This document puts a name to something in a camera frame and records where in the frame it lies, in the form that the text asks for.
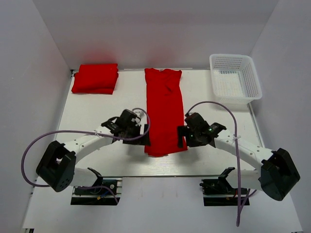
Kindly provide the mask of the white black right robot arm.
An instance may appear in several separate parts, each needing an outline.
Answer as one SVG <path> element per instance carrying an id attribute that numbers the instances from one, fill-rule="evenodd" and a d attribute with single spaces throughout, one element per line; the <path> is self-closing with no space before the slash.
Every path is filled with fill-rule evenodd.
<path id="1" fill-rule="evenodd" d="M 200 185 L 206 195 L 229 194 L 240 185 L 245 189 L 263 191 L 270 198 L 281 201 L 300 180 L 298 170 L 286 150 L 263 148 L 243 139 L 235 142 L 234 134 L 219 123 L 192 128 L 179 126 L 177 135 L 178 147 L 211 145 L 253 167 L 253 170 L 242 171 L 229 167 L 217 179 L 204 180 Z"/>

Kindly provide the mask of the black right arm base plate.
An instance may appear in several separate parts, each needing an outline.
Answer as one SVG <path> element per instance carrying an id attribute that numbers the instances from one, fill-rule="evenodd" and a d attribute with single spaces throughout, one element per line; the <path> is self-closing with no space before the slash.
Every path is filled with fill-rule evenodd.
<path id="1" fill-rule="evenodd" d="M 218 179 L 203 179 L 200 182 L 205 207 L 237 206 L 238 189 L 222 186 Z"/>

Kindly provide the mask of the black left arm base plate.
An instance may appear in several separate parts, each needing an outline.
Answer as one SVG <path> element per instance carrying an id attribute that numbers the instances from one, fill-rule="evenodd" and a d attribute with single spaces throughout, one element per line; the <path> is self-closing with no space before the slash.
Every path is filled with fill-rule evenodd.
<path id="1" fill-rule="evenodd" d="M 80 206 L 116 206 L 121 198 L 122 179 L 121 178 L 104 178 L 99 185 L 108 187 L 109 190 L 103 187 L 95 189 L 80 189 L 75 187 L 71 196 L 71 205 Z"/>

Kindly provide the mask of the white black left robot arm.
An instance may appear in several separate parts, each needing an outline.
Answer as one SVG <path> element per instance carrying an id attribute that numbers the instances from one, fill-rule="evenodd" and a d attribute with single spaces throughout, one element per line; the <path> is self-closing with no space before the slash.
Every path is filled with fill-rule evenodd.
<path id="1" fill-rule="evenodd" d="M 138 121 L 138 118 L 127 122 L 113 117 L 80 138 L 65 143 L 51 142 L 36 168 L 37 175 L 56 192 L 68 186 L 81 186 L 93 194 L 99 193 L 103 187 L 102 175 L 93 168 L 78 168 L 76 164 L 94 151 L 117 141 L 150 145 L 150 125 L 145 124 L 144 134 L 141 134 Z"/>

